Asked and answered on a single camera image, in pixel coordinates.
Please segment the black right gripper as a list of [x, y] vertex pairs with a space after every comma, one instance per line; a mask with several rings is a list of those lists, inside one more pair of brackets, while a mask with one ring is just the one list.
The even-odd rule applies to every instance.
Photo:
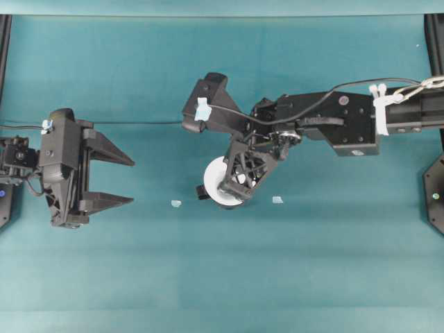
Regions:
[[250, 200], [278, 165], [273, 153], [255, 150], [236, 139], [231, 140], [224, 162], [228, 167], [218, 189], [238, 200]]

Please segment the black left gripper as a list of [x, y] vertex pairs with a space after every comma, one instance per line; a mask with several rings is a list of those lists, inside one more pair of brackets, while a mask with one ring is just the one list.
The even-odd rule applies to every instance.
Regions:
[[134, 198], [89, 191], [90, 160], [134, 166], [135, 162], [87, 121], [42, 135], [39, 171], [51, 225], [77, 229], [89, 215], [120, 207]]

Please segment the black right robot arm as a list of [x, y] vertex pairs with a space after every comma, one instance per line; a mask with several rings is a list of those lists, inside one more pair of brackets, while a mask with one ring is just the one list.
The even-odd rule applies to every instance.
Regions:
[[339, 156], [377, 155], [383, 136], [443, 127], [443, 77], [388, 88], [367, 80], [369, 94], [328, 92], [263, 99], [250, 114], [223, 107], [243, 120], [223, 159], [216, 191], [235, 205], [252, 198], [289, 150], [303, 138], [326, 141]]

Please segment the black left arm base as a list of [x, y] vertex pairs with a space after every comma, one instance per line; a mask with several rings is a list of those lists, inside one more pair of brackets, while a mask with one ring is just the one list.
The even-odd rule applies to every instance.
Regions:
[[22, 185], [1, 184], [1, 233], [20, 218], [23, 189]]

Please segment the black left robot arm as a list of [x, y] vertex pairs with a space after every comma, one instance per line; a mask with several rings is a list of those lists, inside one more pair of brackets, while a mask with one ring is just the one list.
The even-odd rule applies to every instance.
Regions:
[[88, 121], [45, 120], [40, 149], [26, 137], [1, 138], [1, 184], [30, 185], [36, 179], [53, 227], [77, 229], [92, 214], [133, 202], [133, 198], [90, 191], [93, 160], [134, 166], [134, 162]]

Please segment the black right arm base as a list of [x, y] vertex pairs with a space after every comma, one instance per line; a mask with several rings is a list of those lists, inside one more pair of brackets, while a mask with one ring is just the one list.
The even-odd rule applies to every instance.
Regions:
[[422, 175], [427, 220], [443, 235], [443, 154]]

